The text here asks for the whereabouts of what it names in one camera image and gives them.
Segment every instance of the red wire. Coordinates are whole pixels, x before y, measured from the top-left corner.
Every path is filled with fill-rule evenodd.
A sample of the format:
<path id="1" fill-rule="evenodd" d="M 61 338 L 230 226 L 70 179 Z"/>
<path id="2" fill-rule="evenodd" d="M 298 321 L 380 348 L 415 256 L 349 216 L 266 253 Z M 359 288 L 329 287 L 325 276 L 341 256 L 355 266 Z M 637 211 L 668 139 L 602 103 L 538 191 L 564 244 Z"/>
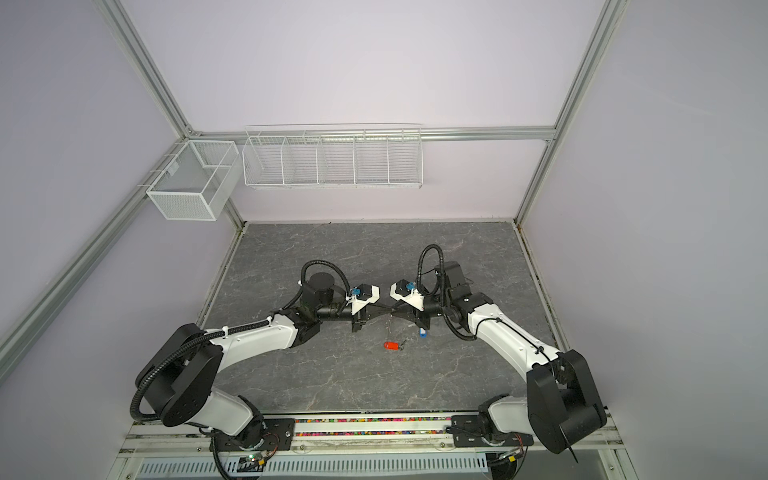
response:
<path id="1" fill-rule="evenodd" d="M 269 456 L 265 458 L 265 460 L 269 460 L 270 458 L 272 458 L 275 455 L 275 452 L 277 452 L 277 447 L 280 445 L 280 437 L 277 436 L 277 434 L 270 432 L 270 433 L 267 433 L 267 435 L 272 435 L 273 437 L 275 437 L 275 448 L 272 450 Z"/>

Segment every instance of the table surface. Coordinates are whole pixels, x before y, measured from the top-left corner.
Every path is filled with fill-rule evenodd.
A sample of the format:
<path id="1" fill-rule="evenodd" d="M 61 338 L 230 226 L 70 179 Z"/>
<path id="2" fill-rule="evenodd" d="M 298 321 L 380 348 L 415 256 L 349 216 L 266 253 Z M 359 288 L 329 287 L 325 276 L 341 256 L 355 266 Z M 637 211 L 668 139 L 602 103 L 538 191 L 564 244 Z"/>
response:
<path id="1" fill-rule="evenodd" d="M 265 318 L 293 296 L 301 266 L 312 259 L 338 265 L 352 286 L 378 285 L 391 303 L 389 286 L 415 279 L 419 254 L 430 243 L 442 247 L 446 261 L 461 264 L 473 292 L 490 296 L 516 323 L 554 345 L 510 223 L 249 225 L 205 327 Z M 436 264 L 432 252 L 424 268 Z M 382 346 L 387 339 L 408 342 L 392 351 Z M 326 322 L 304 345 L 228 367 L 215 385 L 265 413 L 474 410 L 501 393 L 525 396 L 525 381 L 485 342 L 462 341 L 435 322 L 423 339 L 413 323 L 390 315 L 357 333 L 349 322 Z"/>

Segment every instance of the black cable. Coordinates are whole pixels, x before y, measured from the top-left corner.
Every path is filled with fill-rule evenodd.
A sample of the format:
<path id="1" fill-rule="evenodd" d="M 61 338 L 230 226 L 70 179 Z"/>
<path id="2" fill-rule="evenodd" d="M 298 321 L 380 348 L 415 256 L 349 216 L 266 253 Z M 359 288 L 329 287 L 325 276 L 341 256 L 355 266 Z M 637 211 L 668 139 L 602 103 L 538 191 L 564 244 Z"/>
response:
<path id="1" fill-rule="evenodd" d="M 214 465 L 216 466 L 216 470 L 219 471 L 219 475 L 221 475 L 221 478 L 224 480 L 234 480 L 234 478 L 230 477 L 230 474 L 227 473 L 227 469 L 224 468 L 224 465 L 221 463 L 221 458 L 219 458 L 219 449 L 216 445 L 216 436 L 212 435 L 210 437 L 210 449 L 214 451 Z"/>
<path id="2" fill-rule="evenodd" d="M 522 455 L 523 451 L 525 450 L 525 447 L 523 446 L 523 439 L 520 436 L 520 434 L 517 433 L 517 432 L 509 432 L 508 435 L 507 435 L 507 438 L 512 433 L 515 434 L 515 436 L 518 438 L 518 442 L 520 442 L 520 455 Z M 504 463 L 504 462 L 512 463 L 512 462 L 516 462 L 517 460 L 518 460 L 518 458 L 515 457 L 515 451 L 512 450 L 512 451 L 508 452 L 507 454 L 497 455 L 495 459 L 488 461 L 488 465 L 500 465 L 501 463 Z"/>
<path id="3" fill-rule="evenodd" d="M 424 250 L 422 250 L 422 254 L 419 255 L 419 265 L 418 269 L 416 270 L 416 288 L 421 290 L 422 286 L 422 269 L 424 268 L 424 257 L 426 257 L 427 253 L 429 253 L 430 250 L 434 250 L 437 252 L 437 257 L 439 259 L 438 264 L 438 274 L 440 276 L 440 306 L 445 306 L 445 259 L 442 255 L 442 248 L 437 243 L 430 243 L 426 247 L 424 247 Z"/>
<path id="4" fill-rule="evenodd" d="M 482 323 L 484 321 L 486 321 L 486 320 L 497 320 L 497 321 L 499 321 L 500 319 L 489 317 L 489 318 L 485 318 L 485 319 L 480 320 L 480 323 L 478 323 L 478 325 L 475 327 L 475 338 L 478 337 L 478 331 L 480 331 L 480 325 L 482 325 Z"/>
<path id="5" fill-rule="evenodd" d="M 525 459 L 528 457 L 528 447 L 525 447 L 525 452 L 523 452 L 523 458 L 520 459 L 520 465 L 517 466 L 517 469 L 515 470 L 515 474 L 510 478 L 509 480 L 514 480 L 516 476 L 520 473 L 520 471 L 523 469 L 523 464 L 525 463 Z"/>
<path id="6" fill-rule="evenodd" d="M 459 339 L 462 339 L 466 342 L 471 342 L 472 340 L 475 340 L 475 337 L 472 335 L 464 335 L 463 333 L 459 332 L 458 329 L 453 326 L 453 323 L 449 319 L 449 309 L 448 304 L 446 302 L 446 295 L 445 295 L 445 258 L 442 254 L 442 248 L 437 243 L 430 243 L 426 247 L 424 247 L 424 250 L 422 250 L 422 254 L 419 255 L 419 264 L 418 268 L 416 270 L 416 288 L 421 290 L 422 287 L 422 270 L 424 269 L 424 257 L 426 257 L 427 253 L 429 253 L 430 250 L 434 250 L 437 252 L 438 257 L 438 275 L 440 277 L 439 281 L 435 284 L 435 291 L 440 291 L 440 307 L 442 311 L 442 318 L 445 321 L 445 324 L 448 326 L 448 328 L 451 330 L 451 332 L 456 335 Z"/>
<path id="7" fill-rule="evenodd" d="M 346 294 L 349 295 L 349 291 L 351 290 L 351 288 L 349 288 L 349 280 L 346 279 L 346 275 L 344 275 L 344 272 L 341 271 L 339 267 L 329 262 L 328 260 L 310 260 L 309 262 L 304 263 L 304 266 L 301 267 L 301 284 L 302 285 L 306 283 L 306 269 L 310 268 L 312 265 L 325 265 L 330 269 L 332 269 L 334 272 L 338 273 L 339 278 L 341 278 L 342 283 L 344 283 L 344 289 L 346 290 Z"/>
<path id="8" fill-rule="evenodd" d="M 501 461 L 497 462 L 488 462 L 488 467 L 490 467 L 491 475 L 493 478 L 498 478 L 499 480 L 512 480 L 518 470 L 518 463 L 516 460 L 514 462 L 509 461 L 509 457 L 505 457 Z"/>
<path id="9" fill-rule="evenodd" d="M 477 340 L 477 336 L 474 335 L 465 335 L 458 331 L 458 329 L 453 326 L 453 322 L 448 319 L 447 310 L 445 307 L 442 309 L 442 318 L 445 320 L 445 324 L 448 326 L 449 329 L 453 332 L 454 335 L 456 335 L 458 338 L 464 340 L 465 342 L 473 342 Z"/>
<path id="10" fill-rule="evenodd" d="M 240 325 L 240 326 L 234 326 L 229 329 L 229 334 L 232 335 L 234 333 L 240 333 L 245 332 L 247 330 L 253 330 L 257 328 L 261 328 L 263 326 L 267 326 L 270 324 L 269 320 L 261 320 L 259 322 L 255 323 L 247 323 L 246 325 Z M 147 390 L 149 390 L 149 385 L 152 384 L 154 379 L 157 377 L 157 375 L 160 374 L 164 369 L 166 369 L 171 363 L 175 362 L 182 356 L 189 353 L 192 349 L 197 348 L 202 343 L 207 342 L 208 340 L 219 338 L 220 336 L 224 336 L 224 331 L 217 331 L 217 332 L 211 332 L 206 333 L 205 335 L 198 336 L 189 342 L 186 342 L 176 350 L 174 350 L 169 356 L 165 358 L 162 362 L 160 362 L 156 367 L 154 367 L 139 383 L 139 386 L 136 388 L 136 393 L 134 394 L 134 398 L 131 399 L 131 418 L 133 420 L 136 420 L 137 422 L 152 422 L 154 420 L 159 420 L 160 416 L 150 413 L 142 413 L 139 409 L 139 406 L 141 405 L 141 399 L 144 398 L 144 395 L 146 395 Z"/>
<path id="11" fill-rule="evenodd" d="M 432 268 L 430 270 L 425 271 L 424 273 L 422 273 L 422 276 L 426 275 L 427 273 L 437 271 L 437 268 L 438 267 L 435 267 L 435 268 Z M 440 287 L 440 279 L 439 278 L 435 278 L 435 289 L 434 290 L 430 290 L 427 287 L 424 287 L 424 290 L 426 290 L 426 292 L 424 293 L 424 296 L 431 296 L 431 295 L 436 294 L 437 293 L 437 289 L 439 287 Z"/>
<path id="12" fill-rule="evenodd" d="M 289 309 L 291 306 L 293 306 L 294 303 L 296 303 L 299 300 L 299 298 L 301 298 L 301 287 L 299 287 L 299 291 L 296 292 L 296 295 L 294 295 L 293 298 L 288 303 L 286 303 L 283 308 L 281 308 L 281 310 Z"/>

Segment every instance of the wire mesh basket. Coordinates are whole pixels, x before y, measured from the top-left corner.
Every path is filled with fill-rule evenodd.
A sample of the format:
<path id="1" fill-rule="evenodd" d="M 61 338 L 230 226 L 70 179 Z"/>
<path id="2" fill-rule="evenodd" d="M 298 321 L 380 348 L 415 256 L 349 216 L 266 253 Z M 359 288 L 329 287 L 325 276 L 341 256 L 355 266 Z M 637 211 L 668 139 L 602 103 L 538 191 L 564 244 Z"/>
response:
<path id="1" fill-rule="evenodd" d="M 189 140 L 147 189 L 168 220 L 216 220 L 242 170 L 233 141 Z"/>
<path id="2" fill-rule="evenodd" d="M 249 136 L 246 185 L 254 188 L 421 187 L 419 134 Z"/>

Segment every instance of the black mounting plate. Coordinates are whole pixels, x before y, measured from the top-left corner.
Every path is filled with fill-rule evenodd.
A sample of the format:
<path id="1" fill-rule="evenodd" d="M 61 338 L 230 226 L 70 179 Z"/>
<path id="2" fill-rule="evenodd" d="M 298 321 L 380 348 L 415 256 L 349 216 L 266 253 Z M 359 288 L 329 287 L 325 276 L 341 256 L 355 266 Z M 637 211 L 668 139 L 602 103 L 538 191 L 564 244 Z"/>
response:
<path id="1" fill-rule="evenodd" d="M 296 419 L 264 419 L 264 423 L 266 423 L 266 430 L 262 435 L 264 443 L 258 449 L 271 452 L 275 448 L 275 442 L 278 442 L 278 450 L 290 450 L 290 444 L 293 441 L 293 428 L 296 427 Z M 229 441 L 229 436 L 223 433 L 215 435 L 217 436 L 219 452 L 243 452 L 237 445 L 233 445 Z"/>
<path id="2" fill-rule="evenodd" d="M 477 415 L 453 415 L 451 417 L 451 426 L 457 427 L 461 430 L 466 430 L 467 432 L 480 431 L 480 422 L 478 421 Z M 528 435 L 525 433 L 518 433 L 517 435 L 511 433 L 507 435 L 507 438 L 500 445 L 489 445 L 485 443 L 482 436 L 470 435 L 467 432 L 454 430 L 452 432 L 453 445 L 457 447 L 514 447 L 516 445 L 520 446 L 518 435 L 520 435 L 520 438 L 523 441 L 523 445 L 533 445 L 533 435 Z"/>

